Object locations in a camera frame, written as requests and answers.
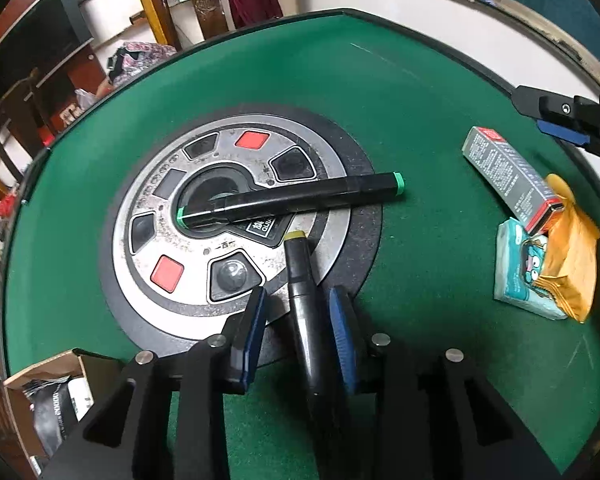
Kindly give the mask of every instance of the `gray and red box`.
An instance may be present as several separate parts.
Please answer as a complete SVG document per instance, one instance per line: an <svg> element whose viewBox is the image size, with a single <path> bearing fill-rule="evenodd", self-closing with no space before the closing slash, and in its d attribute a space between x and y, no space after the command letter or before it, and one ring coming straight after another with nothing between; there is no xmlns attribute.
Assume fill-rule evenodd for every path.
<svg viewBox="0 0 600 480"><path fill-rule="evenodd" d="M462 154L507 203L530 235L543 233L564 209L531 165L495 130L474 126Z"/></svg>

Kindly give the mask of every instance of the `silver bolt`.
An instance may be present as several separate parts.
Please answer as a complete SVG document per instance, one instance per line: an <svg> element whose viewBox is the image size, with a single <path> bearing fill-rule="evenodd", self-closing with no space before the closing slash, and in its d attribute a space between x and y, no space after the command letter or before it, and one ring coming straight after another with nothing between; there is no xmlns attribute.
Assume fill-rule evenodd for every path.
<svg viewBox="0 0 600 480"><path fill-rule="evenodd" d="M445 357L452 363L459 363L462 361L462 359L464 359L464 354L462 353L462 350L450 348L445 352Z"/></svg>
<svg viewBox="0 0 600 480"><path fill-rule="evenodd" d="M154 360L154 353L148 350L142 350L136 354L136 363L139 365L145 365Z"/></svg>
<svg viewBox="0 0 600 480"><path fill-rule="evenodd" d="M206 340L211 348L220 348L226 343L226 338L222 334L215 334Z"/></svg>
<svg viewBox="0 0 600 480"><path fill-rule="evenodd" d="M391 342L391 338L387 334L383 334L382 332L378 332L371 336L371 343L373 346L378 348L384 348L385 346L389 346Z"/></svg>

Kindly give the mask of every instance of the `television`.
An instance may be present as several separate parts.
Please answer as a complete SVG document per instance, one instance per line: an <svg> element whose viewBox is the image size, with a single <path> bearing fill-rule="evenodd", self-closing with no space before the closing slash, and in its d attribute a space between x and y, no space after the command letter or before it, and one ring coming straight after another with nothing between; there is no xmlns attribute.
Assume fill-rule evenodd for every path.
<svg viewBox="0 0 600 480"><path fill-rule="evenodd" d="M0 97L34 68L44 78L91 39L76 0L38 0L0 39Z"/></svg>

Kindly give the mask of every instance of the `cardboard box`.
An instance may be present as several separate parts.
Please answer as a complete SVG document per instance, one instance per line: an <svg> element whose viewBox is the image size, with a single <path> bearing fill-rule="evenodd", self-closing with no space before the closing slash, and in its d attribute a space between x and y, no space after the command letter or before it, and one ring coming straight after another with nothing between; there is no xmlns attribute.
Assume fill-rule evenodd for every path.
<svg viewBox="0 0 600 480"><path fill-rule="evenodd" d="M530 235L546 232L564 206L544 179L495 130L474 126L462 154L507 203Z"/></svg>
<svg viewBox="0 0 600 480"><path fill-rule="evenodd" d="M33 379L56 379L71 375L85 377L89 383L94 402L106 397L115 386L122 370L120 362L79 348L67 350L42 362L31 365L6 379L4 384L7 406L20 447L27 457L46 453L33 427L33 412L30 402L22 393L22 387Z"/></svg>

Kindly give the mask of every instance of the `cartoon character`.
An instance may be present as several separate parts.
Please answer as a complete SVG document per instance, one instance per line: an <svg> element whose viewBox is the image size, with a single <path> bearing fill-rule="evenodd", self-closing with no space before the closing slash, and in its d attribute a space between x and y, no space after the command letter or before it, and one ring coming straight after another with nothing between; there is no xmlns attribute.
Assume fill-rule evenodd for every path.
<svg viewBox="0 0 600 480"><path fill-rule="evenodd" d="M540 237L529 238L522 242L520 250L522 252L520 274L526 286L534 290L540 296L549 298L550 294L544 290L544 288L536 286L536 280L540 276L542 264L544 263L546 242L543 242Z"/></svg>

